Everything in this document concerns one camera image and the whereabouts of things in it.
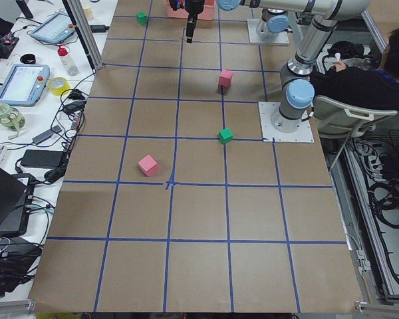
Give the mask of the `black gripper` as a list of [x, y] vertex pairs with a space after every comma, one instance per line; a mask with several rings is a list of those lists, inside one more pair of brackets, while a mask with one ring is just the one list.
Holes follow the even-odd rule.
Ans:
[[196, 19], [205, 7], [205, 0], [185, 0], [185, 10], [188, 13], [186, 25], [186, 42], [192, 43], [196, 29]]

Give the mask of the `person hand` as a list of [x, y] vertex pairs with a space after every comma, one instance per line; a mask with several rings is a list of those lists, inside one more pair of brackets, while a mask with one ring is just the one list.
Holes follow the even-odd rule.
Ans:
[[340, 72], [342, 70], [346, 70], [348, 67], [343, 61], [335, 61], [333, 62], [333, 67], [335, 72]]

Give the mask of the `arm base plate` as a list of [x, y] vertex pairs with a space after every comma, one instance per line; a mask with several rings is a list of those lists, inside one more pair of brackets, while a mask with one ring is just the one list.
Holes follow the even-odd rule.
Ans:
[[277, 143], [313, 143], [314, 137], [308, 114], [305, 110], [302, 118], [288, 120], [279, 112], [280, 102], [259, 102], [259, 117], [262, 140]]
[[262, 19], [248, 19], [247, 30], [249, 43], [252, 45], [288, 46], [289, 38], [286, 31], [272, 33]]

